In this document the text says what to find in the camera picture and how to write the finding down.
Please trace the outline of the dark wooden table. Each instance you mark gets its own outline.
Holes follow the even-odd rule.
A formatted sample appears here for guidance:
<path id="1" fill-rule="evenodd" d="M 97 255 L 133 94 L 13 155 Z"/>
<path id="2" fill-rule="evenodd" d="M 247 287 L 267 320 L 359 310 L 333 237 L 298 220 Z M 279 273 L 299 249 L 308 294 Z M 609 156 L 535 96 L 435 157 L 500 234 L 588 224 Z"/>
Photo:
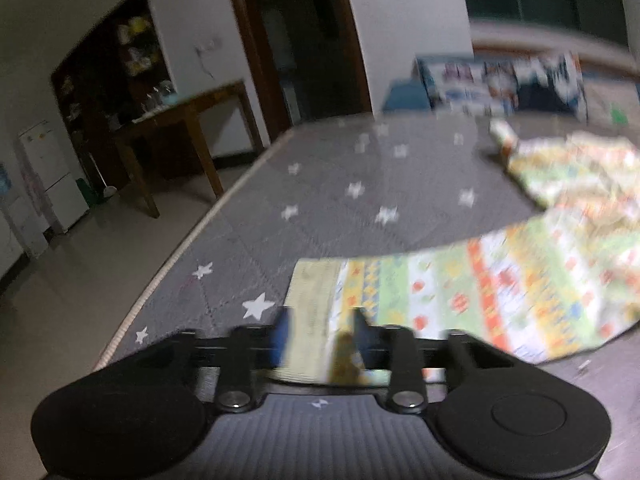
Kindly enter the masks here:
<path id="1" fill-rule="evenodd" d="M 262 137 L 250 106 L 250 99 L 243 79 L 223 84 L 212 90 L 197 94 L 193 98 L 164 107 L 159 112 L 143 118 L 141 122 L 134 122 L 130 126 L 122 127 L 113 133 L 112 138 L 116 148 L 118 148 L 122 163 L 125 165 L 131 181 L 134 182 L 141 193 L 146 210 L 151 218 L 157 219 L 160 216 L 160 211 L 144 180 L 137 156 L 134 154 L 134 142 L 145 136 L 150 136 L 157 128 L 183 124 L 186 127 L 192 148 L 194 148 L 195 154 L 198 156 L 198 161 L 204 170 L 209 185 L 215 196 L 219 198 L 224 195 L 224 187 L 215 167 L 212 154 L 208 149 L 200 116 L 211 108 L 228 102 L 238 103 L 241 117 L 250 139 L 250 145 L 257 155 L 261 155 L 265 151 L 265 145 L 262 143 Z"/>

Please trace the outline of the blue sofa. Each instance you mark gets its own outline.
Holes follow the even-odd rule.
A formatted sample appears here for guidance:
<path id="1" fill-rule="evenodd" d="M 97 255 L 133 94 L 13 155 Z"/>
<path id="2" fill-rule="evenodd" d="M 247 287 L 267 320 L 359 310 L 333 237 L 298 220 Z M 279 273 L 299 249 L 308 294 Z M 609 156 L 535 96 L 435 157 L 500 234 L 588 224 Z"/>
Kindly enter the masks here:
<path id="1" fill-rule="evenodd" d="M 588 117 L 582 122 L 612 127 L 637 128 L 639 125 L 639 83 L 631 78 L 614 79 L 582 70 Z M 438 112 L 433 110 L 424 84 L 416 74 L 409 80 L 393 82 L 383 104 L 385 113 L 400 110 Z"/>

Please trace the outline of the white refrigerator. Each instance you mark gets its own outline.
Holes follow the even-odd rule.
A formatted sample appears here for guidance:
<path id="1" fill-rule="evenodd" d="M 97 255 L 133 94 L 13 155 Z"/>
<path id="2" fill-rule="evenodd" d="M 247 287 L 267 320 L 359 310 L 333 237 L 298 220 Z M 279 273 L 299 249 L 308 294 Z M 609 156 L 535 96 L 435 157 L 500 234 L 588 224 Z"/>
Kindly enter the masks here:
<path id="1" fill-rule="evenodd" d="M 54 232 L 66 233 L 89 207 L 48 122 L 20 133 L 16 149 L 36 211 Z"/>

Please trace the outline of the colourful patterned garment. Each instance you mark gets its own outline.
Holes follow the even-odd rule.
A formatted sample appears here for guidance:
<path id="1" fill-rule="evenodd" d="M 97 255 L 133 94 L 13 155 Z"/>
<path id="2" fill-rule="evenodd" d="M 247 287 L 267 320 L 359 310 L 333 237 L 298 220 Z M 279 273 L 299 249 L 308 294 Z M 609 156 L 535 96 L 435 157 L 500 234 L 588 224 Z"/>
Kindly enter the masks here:
<path id="1" fill-rule="evenodd" d="M 422 338 L 463 330 L 533 364 L 599 348 L 638 322 L 638 150 L 585 131 L 524 141 L 502 120 L 490 134 L 542 214 L 408 254 L 299 260 L 280 379 L 384 384 L 356 355 L 355 309 Z"/>

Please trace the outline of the grey star-patterned mat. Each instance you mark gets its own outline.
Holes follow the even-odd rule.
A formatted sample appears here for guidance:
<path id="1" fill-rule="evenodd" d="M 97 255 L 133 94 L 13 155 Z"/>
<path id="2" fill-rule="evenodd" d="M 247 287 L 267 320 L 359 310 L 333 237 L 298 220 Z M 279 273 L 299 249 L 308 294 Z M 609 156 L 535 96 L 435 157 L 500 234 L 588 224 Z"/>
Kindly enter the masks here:
<path id="1" fill-rule="evenodd" d="M 588 349 L 549 364 L 585 387 L 613 419 L 599 474 L 639 474 L 639 214 L 623 212 L 638 174 L 603 171 L 545 186 L 504 162 L 485 118 L 401 113 L 354 116 L 301 126 L 268 150 L 195 226 L 142 296 L 101 356 L 111 364 L 182 328 L 209 335 L 247 319 L 243 302 L 264 297 L 294 308 L 294 347 L 271 378 L 285 393 L 351 387 L 344 344 L 328 341 L 326 292 L 309 265 L 332 274 L 342 260 L 412 254 L 507 226 L 578 223 L 601 249 L 598 270 L 611 297 L 593 306 L 597 335 Z"/>

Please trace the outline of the patterned printed cushion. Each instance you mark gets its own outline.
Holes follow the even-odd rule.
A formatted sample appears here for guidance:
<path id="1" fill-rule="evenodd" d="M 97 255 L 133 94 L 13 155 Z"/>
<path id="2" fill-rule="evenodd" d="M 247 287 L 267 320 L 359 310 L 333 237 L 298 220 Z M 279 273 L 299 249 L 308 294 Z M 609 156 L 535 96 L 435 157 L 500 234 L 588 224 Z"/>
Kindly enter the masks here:
<path id="1" fill-rule="evenodd" d="M 518 87 L 539 82 L 555 90 L 579 120 L 588 117 L 576 55 L 550 52 L 524 58 L 419 56 L 416 70 L 433 110 L 473 116 L 508 116 L 518 110 Z"/>

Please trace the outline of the dark wooden doorway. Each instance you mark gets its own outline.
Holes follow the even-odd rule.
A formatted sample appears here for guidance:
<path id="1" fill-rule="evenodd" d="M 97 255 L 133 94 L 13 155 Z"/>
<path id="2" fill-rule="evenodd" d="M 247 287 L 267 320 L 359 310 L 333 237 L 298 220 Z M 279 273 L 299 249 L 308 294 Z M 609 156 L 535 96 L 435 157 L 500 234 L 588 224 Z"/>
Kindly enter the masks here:
<path id="1" fill-rule="evenodd" d="M 369 113 L 349 0 L 231 0 L 270 140 L 300 122 Z"/>

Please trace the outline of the dark wall shelf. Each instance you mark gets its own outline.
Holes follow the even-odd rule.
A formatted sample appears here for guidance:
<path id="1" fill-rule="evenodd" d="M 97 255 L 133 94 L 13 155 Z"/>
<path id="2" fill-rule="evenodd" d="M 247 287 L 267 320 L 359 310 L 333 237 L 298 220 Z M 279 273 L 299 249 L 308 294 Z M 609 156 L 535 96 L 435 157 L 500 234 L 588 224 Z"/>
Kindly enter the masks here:
<path id="1" fill-rule="evenodd" d="M 90 203 L 131 182 L 122 151 L 128 136 L 171 76 L 149 0 L 122 0 L 94 25 L 51 75 L 64 126 L 85 174 Z"/>

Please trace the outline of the dark navy cushion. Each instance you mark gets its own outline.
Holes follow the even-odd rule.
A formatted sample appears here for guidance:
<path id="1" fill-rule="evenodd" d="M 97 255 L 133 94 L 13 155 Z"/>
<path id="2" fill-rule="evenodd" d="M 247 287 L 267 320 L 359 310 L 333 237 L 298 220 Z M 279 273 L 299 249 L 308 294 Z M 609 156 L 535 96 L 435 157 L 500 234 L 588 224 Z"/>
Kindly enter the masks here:
<path id="1" fill-rule="evenodd" d="M 574 114 L 572 108 L 558 96 L 554 89 L 542 86 L 539 82 L 522 84 L 518 87 L 516 109 L 519 112 L 532 110 L 553 114 Z"/>

